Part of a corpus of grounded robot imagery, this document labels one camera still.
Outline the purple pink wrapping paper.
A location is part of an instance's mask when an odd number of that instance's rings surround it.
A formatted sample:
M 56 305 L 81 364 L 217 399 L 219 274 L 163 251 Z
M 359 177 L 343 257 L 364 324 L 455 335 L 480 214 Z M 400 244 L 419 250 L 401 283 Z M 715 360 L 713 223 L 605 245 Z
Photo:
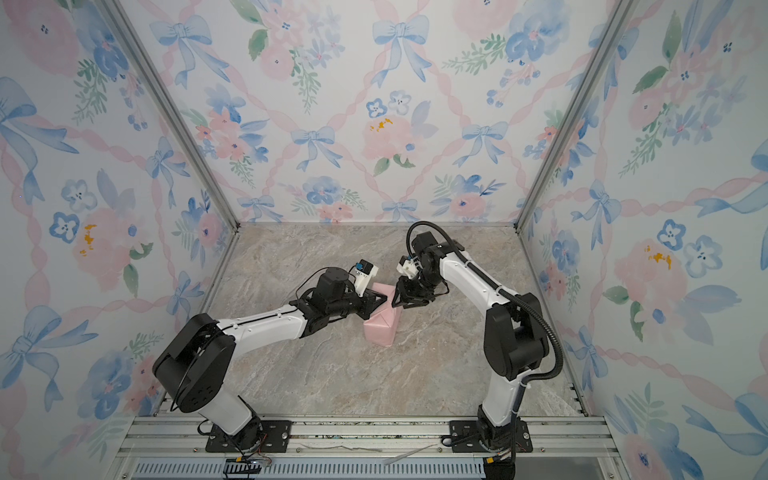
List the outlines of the purple pink wrapping paper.
M 387 299 L 373 311 L 368 320 L 363 322 L 363 333 L 368 342 L 383 347 L 390 347 L 395 340 L 403 307 L 392 306 L 392 300 L 396 293 L 394 285 L 375 282 L 373 284 L 373 291 L 385 295 Z

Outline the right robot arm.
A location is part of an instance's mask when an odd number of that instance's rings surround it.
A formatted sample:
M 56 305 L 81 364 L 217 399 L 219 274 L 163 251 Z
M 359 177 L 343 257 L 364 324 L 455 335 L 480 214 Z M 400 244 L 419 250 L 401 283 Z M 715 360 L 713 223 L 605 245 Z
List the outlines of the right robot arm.
M 520 407 L 527 389 L 542 376 L 550 336 L 537 298 L 505 288 L 469 256 L 446 243 L 401 257 L 392 304 L 405 309 L 433 302 L 443 285 L 458 290 L 483 320 L 483 352 L 491 369 L 487 394 L 478 407 L 477 441 L 488 451 L 514 445 Z

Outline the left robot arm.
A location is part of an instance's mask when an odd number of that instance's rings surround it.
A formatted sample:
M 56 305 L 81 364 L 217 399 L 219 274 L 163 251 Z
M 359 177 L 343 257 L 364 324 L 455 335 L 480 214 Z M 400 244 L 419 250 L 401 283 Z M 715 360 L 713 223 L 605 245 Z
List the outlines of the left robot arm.
M 232 361 L 311 336 L 349 316 L 368 320 L 391 305 L 394 292 L 394 286 L 373 283 L 365 272 L 326 268 L 315 286 L 277 309 L 233 319 L 193 316 L 155 360 L 152 373 L 173 407 L 202 416 L 230 448 L 250 453 L 265 433 L 255 410 L 224 386 Z

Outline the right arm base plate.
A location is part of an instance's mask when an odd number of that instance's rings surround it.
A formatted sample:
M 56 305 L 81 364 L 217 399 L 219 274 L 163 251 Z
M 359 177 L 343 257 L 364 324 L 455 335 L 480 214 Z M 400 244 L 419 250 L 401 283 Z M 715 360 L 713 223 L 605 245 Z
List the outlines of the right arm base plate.
M 504 426 L 493 426 L 480 419 L 452 420 L 449 433 L 441 444 L 453 453 L 497 454 L 513 449 L 515 453 L 531 453 L 533 444 L 528 425 L 515 418 Z

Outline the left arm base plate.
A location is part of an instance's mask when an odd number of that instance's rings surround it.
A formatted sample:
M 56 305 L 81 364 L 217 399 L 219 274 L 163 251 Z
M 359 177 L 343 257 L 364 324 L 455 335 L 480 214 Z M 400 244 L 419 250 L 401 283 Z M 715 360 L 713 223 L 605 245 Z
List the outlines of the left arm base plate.
M 213 425 L 206 434 L 207 453 L 285 453 L 293 423 L 289 420 L 252 420 L 239 433 L 227 434 Z

